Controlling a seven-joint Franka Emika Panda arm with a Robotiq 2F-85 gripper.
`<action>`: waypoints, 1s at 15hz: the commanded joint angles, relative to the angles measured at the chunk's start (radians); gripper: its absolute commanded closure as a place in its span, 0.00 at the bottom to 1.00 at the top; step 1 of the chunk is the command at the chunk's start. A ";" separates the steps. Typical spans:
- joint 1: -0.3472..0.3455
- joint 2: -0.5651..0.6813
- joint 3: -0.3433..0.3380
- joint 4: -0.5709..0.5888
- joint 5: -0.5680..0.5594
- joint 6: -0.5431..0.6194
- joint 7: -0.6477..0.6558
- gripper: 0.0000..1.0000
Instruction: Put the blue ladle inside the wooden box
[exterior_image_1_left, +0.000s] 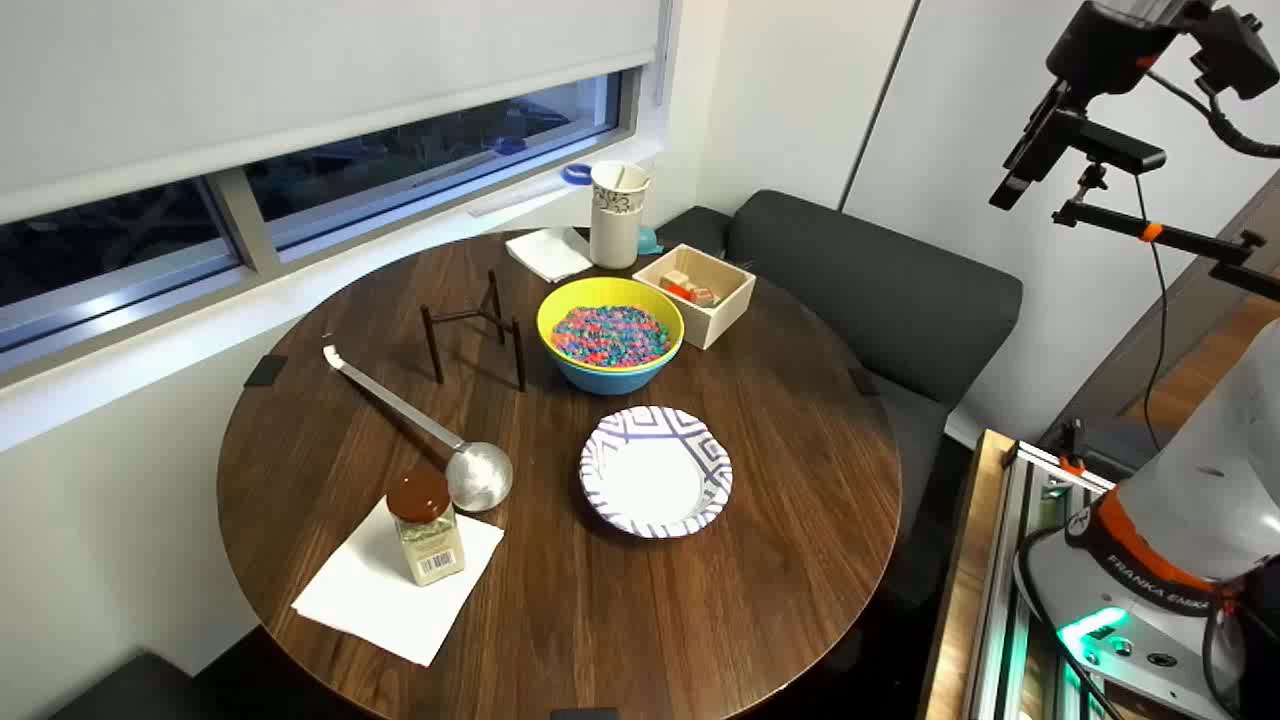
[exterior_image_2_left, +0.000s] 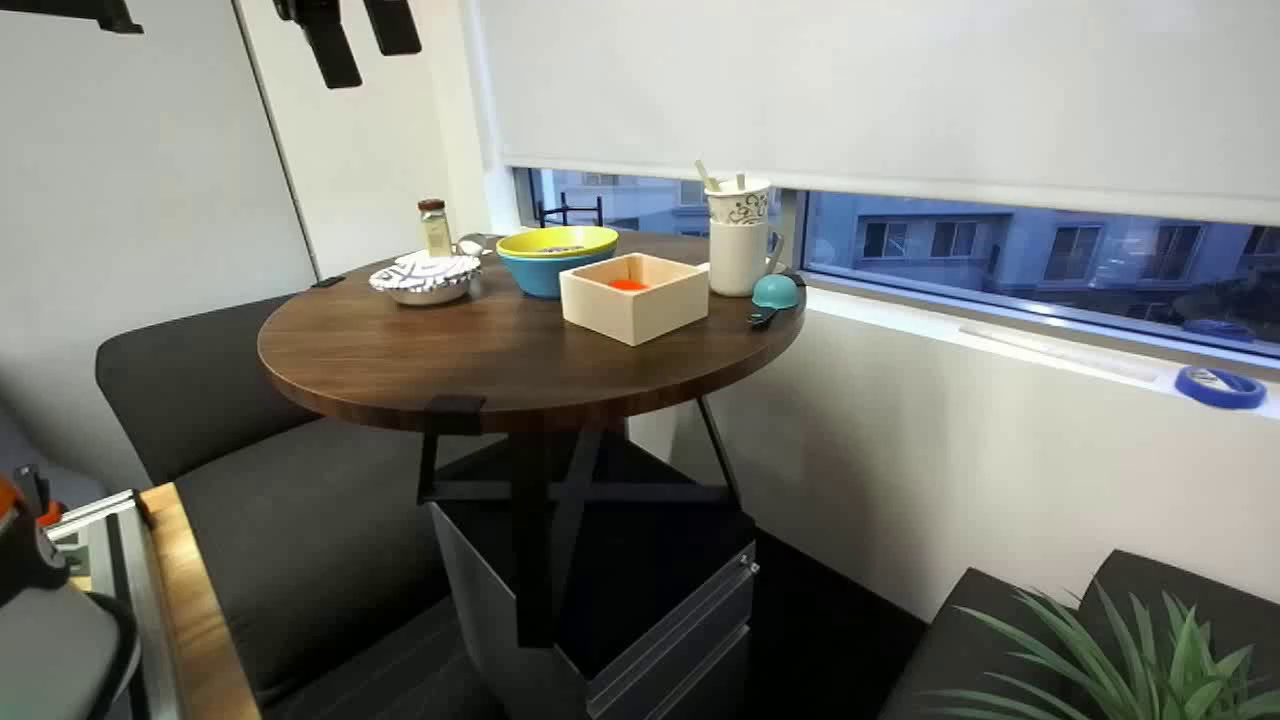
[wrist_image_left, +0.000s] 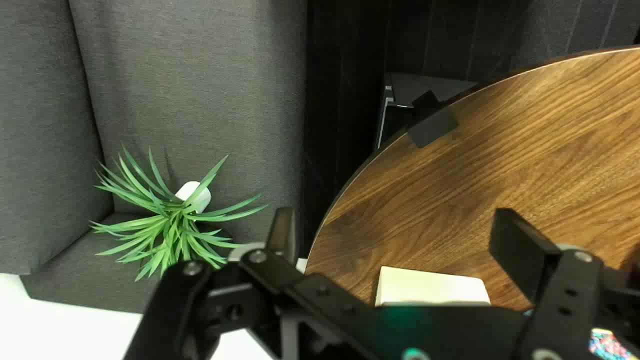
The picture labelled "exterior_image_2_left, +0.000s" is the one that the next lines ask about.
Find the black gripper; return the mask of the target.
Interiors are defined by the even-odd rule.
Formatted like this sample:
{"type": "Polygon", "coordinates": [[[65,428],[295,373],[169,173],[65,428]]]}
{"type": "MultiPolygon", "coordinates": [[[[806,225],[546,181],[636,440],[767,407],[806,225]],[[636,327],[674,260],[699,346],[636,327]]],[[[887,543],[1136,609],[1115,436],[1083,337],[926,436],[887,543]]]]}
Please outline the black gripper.
{"type": "MultiPolygon", "coordinates": [[[[342,0],[273,0],[275,18],[295,25],[328,88],[358,88],[361,63],[353,57],[342,0]]],[[[363,0],[377,49],[384,57],[418,57],[426,49],[410,0],[363,0]]]]}

